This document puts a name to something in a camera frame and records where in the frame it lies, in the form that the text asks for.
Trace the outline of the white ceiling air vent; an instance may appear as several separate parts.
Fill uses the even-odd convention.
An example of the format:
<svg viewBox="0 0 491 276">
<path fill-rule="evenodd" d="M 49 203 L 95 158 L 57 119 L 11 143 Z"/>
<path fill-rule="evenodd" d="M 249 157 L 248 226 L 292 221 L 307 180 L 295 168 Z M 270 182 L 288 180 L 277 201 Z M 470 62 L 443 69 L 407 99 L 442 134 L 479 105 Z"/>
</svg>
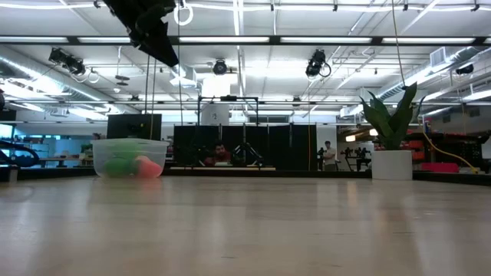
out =
<svg viewBox="0 0 491 276">
<path fill-rule="evenodd" d="M 443 64 L 449 64 L 453 60 L 453 56 L 457 48 L 444 46 L 430 53 L 430 66 L 438 67 Z"/>
</svg>

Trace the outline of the black equipment stand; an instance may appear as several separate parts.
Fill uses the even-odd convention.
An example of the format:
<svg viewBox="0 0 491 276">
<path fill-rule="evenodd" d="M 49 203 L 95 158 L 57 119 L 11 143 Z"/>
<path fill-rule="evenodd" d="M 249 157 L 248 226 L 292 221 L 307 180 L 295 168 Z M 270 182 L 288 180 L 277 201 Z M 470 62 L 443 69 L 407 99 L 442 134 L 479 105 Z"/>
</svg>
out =
<svg viewBox="0 0 491 276">
<path fill-rule="evenodd" d="M 341 155 L 344 157 L 351 172 L 360 172 L 363 167 L 370 169 L 371 158 L 368 157 L 370 153 L 366 148 L 360 147 L 355 149 L 347 147 L 341 151 Z"/>
</svg>

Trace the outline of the white plant pot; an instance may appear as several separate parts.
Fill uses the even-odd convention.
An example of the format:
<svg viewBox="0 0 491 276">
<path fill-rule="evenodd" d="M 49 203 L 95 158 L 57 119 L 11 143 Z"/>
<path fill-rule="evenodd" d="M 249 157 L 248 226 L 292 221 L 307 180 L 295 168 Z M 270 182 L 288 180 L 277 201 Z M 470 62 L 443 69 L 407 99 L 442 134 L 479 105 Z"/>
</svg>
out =
<svg viewBox="0 0 491 276">
<path fill-rule="evenodd" d="M 409 150 L 375 151 L 372 155 L 371 170 L 372 178 L 377 180 L 412 180 L 412 152 Z"/>
</svg>

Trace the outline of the black metal frame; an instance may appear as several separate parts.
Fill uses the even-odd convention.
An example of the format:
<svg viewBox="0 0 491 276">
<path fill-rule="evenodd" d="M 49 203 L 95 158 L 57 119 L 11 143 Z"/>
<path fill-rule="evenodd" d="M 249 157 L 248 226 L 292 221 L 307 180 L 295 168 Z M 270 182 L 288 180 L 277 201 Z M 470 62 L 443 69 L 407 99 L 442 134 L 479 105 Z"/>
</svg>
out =
<svg viewBox="0 0 491 276">
<path fill-rule="evenodd" d="M 256 118 L 259 118 L 259 99 L 257 97 L 237 97 L 232 95 L 221 96 L 221 97 L 203 97 L 198 96 L 197 99 L 197 126 L 200 126 L 203 121 L 203 111 L 210 104 L 238 104 L 238 105 L 252 105 L 251 101 L 255 102 Z"/>
</svg>

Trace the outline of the standing person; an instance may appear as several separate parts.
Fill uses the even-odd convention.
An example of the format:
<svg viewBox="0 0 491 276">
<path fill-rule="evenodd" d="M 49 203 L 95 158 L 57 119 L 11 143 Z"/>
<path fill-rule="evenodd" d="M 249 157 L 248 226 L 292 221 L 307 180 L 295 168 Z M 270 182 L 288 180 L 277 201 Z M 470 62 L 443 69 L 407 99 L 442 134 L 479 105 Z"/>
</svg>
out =
<svg viewBox="0 0 491 276">
<path fill-rule="evenodd" d="M 322 154 L 325 172 L 337 170 L 337 150 L 331 146 L 331 142 L 325 141 L 325 151 Z"/>
</svg>

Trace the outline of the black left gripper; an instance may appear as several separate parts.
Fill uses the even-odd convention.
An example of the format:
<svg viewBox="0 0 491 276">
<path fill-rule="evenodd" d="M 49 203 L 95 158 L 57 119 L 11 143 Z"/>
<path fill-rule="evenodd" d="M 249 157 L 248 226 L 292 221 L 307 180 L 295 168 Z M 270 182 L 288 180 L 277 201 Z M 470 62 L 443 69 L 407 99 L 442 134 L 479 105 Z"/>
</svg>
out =
<svg viewBox="0 0 491 276">
<path fill-rule="evenodd" d="M 132 44 L 138 50 L 169 67 L 178 65 L 179 58 L 167 35 L 168 24 L 162 18 L 173 13 L 174 0 L 103 0 L 127 29 Z"/>
</svg>

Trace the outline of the black table edge rail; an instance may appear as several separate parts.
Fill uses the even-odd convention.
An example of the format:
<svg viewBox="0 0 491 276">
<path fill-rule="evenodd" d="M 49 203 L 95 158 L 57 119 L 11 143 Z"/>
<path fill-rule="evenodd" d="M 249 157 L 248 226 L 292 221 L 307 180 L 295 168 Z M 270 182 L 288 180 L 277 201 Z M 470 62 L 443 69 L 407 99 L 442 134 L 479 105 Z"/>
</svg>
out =
<svg viewBox="0 0 491 276">
<path fill-rule="evenodd" d="M 96 176 L 92 168 L 48 168 L 26 169 L 0 167 L 0 182 L 7 182 L 13 176 L 15 180 L 56 179 L 82 176 Z M 269 177 L 269 178 L 316 178 L 316 179 L 369 179 L 370 172 L 321 172 L 321 171 L 267 171 L 258 169 L 178 169 L 176 167 L 163 171 L 163 176 L 195 177 Z M 445 182 L 491 188 L 491 175 L 459 174 L 443 172 L 416 171 L 413 179 L 417 181 Z"/>
</svg>

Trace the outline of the clear plastic tupperware container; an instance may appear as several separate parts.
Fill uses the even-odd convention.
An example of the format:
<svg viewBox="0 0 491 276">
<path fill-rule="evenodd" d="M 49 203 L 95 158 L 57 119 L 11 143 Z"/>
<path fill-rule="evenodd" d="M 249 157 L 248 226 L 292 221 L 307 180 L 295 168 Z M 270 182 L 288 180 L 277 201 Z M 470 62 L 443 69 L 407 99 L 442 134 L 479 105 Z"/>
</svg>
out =
<svg viewBox="0 0 491 276">
<path fill-rule="evenodd" d="M 140 151 L 139 156 L 147 156 L 149 159 L 161 165 L 164 169 L 166 163 L 166 153 L 167 147 L 169 144 L 163 141 L 156 140 L 144 140 L 137 138 L 123 138 L 123 139 L 106 139 L 106 140 L 93 140 L 91 142 L 92 150 L 93 150 L 93 161 L 94 161 L 94 169 L 95 172 L 100 177 L 110 178 L 104 175 L 103 166 L 104 163 L 108 159 L 115 158 L 111 152 L 109 147 L 117 142 L 137 142 L 142 146 L 142 150 Z M 128 177 L 123 177 L 122 179 L 127 178 L 140 178 L 136 176 L 137 169 L 135 166 L 135 159 L 131 159 L 132 161 L 132 169 L 133 172 Z"/>
</svg>

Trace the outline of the black partition wall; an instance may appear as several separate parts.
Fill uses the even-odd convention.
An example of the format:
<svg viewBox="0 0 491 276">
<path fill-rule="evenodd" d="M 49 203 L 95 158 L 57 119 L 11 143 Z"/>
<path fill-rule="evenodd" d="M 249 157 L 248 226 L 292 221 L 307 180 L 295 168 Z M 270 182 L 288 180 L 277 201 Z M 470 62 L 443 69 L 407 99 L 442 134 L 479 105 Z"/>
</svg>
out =
<svg viewBox="0 0 491 276">
<path fill-rule="evenodd" d="M 245 166 L 221 166 L 301 171 L 317 169 L 317 132 L 312 125 L 175 126 L 173 130 L 173 142 L 174 134 L 177 134 L 177 139 L 183 139 L 184 145 L 190 145 L 193 138 L 197 138 L 195 141 L 204 144 L 205 150 L 211 151 L 212 155 L 216 142 L 222 141 L 229 152 L 241 142 L 247 142 L 262 157 L 262 161 L 259 161 L 261 165 L 256 165 L 257 159 L 248 154 Z M 205 166 L 201 158 L 198 161 L 202 161 L 202 164 L 193 161 L 192 157 L 177 157 L 177 160 L 174 157 L 174 162 L 180 166 L 219 167 Z"/>
</svg>

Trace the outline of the black monitor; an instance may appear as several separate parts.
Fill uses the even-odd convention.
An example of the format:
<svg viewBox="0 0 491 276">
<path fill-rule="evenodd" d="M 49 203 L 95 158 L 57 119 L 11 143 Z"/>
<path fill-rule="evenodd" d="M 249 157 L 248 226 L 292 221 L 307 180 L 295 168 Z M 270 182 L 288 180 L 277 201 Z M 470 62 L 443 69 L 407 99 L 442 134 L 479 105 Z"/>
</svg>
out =
<svg viewBox="0 0 491 276">
<path fill-rule="evenodd" d="M 107 120 L 107 138 L 161 140 L 161 114 L 118 114 Z"/>
</svg>

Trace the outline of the green toy corn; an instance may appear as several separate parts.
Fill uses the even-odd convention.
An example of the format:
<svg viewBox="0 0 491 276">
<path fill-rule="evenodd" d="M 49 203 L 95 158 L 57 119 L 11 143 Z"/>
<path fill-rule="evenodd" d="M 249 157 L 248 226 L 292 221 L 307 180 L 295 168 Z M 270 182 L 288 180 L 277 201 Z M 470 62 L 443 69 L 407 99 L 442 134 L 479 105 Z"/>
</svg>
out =
<svg viewBox="0 0 491 276">
<path fill-rule="evenodd" d="M 115 157 L 108 159 L 103 166 L 104 175 L 110 178 L 128 177 L 132 172 L 132 161 L 130 159 Z"/>
</svg>

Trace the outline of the black ceiling spotlight pair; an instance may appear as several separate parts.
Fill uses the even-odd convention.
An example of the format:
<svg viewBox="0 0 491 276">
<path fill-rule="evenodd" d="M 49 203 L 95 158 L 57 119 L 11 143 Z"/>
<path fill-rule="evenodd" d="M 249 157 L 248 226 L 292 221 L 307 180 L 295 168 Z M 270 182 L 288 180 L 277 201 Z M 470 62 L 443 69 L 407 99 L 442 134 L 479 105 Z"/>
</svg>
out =
<svg viewBox="0 0 491 276">
<path fill-rule="evenodd" d="M 62 48 L 52 48 L 48 60 L 56 65 L 62 66 L 70 74 L 75 76 L 84 75 L 86 72 L 83 60 L 66 52 Z"/>
</svg>

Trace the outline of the orange toy carrot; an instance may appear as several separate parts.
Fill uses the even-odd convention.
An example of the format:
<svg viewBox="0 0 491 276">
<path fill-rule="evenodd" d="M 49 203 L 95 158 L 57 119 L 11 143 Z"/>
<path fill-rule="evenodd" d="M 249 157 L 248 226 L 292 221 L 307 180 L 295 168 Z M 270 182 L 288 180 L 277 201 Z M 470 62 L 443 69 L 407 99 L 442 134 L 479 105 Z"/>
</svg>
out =
<svg viewBox="0 0 491 276">
<path fill-rule="evenodd" d="M 163 167 L 152 160 L 148 163 L 138 162 L 135 160 L 135 166 L 137 169 L 136 176 L 145 179 L 157 178 L 163 171 Z"/>
</svg>

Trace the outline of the dark workbench with red items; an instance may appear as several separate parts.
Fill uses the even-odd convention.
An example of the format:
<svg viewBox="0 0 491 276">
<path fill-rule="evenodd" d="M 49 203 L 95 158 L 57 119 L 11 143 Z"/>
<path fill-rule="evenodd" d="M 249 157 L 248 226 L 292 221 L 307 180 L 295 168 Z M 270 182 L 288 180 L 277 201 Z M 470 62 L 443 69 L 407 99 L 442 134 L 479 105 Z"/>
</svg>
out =
<svg viewBox="0 0 491 276">
<path fill-rule="evenodd" d="M 483 146 L 491 142 L 491 136 L 455 133 L 412 133 L 402 143 L 403 150 L 411 150 L 415 170 L 421 170 L 422 163 L 456 163 L 460 171 L 474 167 L 479 173 L 491 169 L 491 157 L 485 157 Z"/>
</svg>

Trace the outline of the white cylinder box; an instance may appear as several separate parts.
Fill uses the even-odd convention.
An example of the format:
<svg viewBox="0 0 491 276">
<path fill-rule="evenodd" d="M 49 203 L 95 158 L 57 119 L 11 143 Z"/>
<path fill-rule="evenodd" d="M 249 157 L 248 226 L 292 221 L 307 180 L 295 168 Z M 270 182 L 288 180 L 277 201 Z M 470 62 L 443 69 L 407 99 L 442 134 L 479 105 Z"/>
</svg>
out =
<svg viewBox="0 0 491 276">
<path fill-rule="evenodd" d="M 210 104 L 201 109 L 200 124 L 204 126 L 228 126 L 229 105 Z"/>
</svg>

